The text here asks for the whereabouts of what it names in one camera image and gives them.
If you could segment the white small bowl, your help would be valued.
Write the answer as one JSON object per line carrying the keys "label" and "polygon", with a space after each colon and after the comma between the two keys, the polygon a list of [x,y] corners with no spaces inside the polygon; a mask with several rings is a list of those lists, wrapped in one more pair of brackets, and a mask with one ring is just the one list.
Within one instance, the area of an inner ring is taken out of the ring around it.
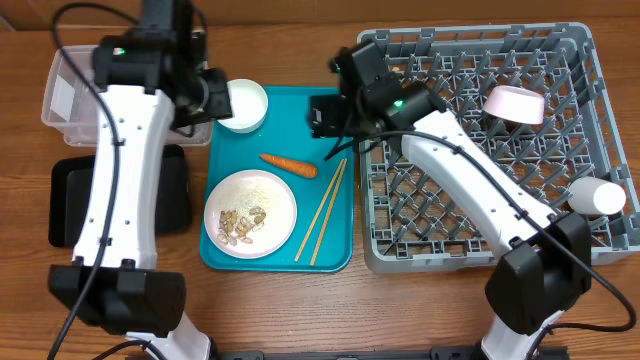
{"label": "white small bowl", "polygon": [[250,133],[263,123],[268,110],[265,89],[250,79],[234,79],[227,83],[233,116],[218,123],[235,133]]}

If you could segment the pink shallow bowl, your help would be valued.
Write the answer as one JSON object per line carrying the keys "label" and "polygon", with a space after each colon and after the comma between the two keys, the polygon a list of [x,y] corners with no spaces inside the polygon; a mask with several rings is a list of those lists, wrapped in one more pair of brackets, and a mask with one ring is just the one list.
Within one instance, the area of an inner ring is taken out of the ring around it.
{"label": "pink shallow bowl", "polygon": [[544,97],[524,88],[500,85],[487,97],[483,111],[504,120],[539,125],[544,117]]}

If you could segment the white paper cup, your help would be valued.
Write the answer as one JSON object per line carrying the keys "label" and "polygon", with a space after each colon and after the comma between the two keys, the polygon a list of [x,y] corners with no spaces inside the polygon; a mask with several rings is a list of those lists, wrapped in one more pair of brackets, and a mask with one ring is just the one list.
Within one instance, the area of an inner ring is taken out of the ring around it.
{"label": "white paper cup", "polygon": [[568,190],[570,208],[585,215],[612,215],[621,211],[627,201],[620,185],[595,177],[578,178]]}

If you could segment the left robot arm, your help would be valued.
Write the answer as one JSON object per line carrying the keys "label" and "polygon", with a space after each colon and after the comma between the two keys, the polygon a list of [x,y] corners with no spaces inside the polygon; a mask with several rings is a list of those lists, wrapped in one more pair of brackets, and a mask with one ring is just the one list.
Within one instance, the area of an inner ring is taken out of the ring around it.
{"label": "left robot arm", "polygon": [[167,134],[233,111],[223,70],[207,66],[207,25],[189,1],[146,1],[103,38],[85,86],[100,114],[85,221],[50,292],[70,320],[123,337],[155,359],[213,359],[214,341],[185,313],[186,285],[157,267],[155,213]]}

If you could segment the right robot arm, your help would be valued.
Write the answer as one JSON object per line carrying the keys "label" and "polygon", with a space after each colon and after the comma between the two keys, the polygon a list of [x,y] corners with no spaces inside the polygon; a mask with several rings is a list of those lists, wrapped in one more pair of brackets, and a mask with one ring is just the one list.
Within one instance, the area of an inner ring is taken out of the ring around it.
{"label": "right robot arm", "polygon": [[343,47],[328,67],[340,92],[311,103],[315,138],[378,138],[430,176],[479,230],[498,262],[485,286],[496,317],[487,359],[533,359],[561,314],[591,287],[591,231],[511,180],[425,83],[403,84],[372,40]]}

